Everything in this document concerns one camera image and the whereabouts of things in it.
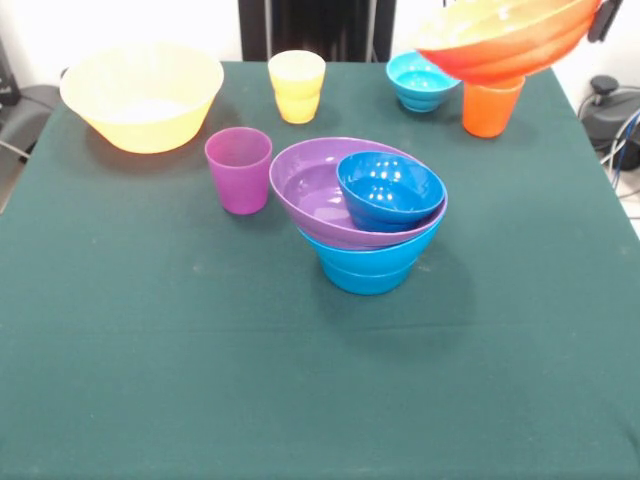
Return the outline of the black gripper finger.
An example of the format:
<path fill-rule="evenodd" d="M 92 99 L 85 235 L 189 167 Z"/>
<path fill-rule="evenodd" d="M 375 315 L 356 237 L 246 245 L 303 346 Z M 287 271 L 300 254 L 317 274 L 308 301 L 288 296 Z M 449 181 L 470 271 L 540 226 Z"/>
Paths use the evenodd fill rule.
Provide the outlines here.
<path fill-rule="evenodd" d="M 590 43 L 603 42 L 613 25 L 623 0 L 605 0 L 598 7 L 587 39 Z"/>

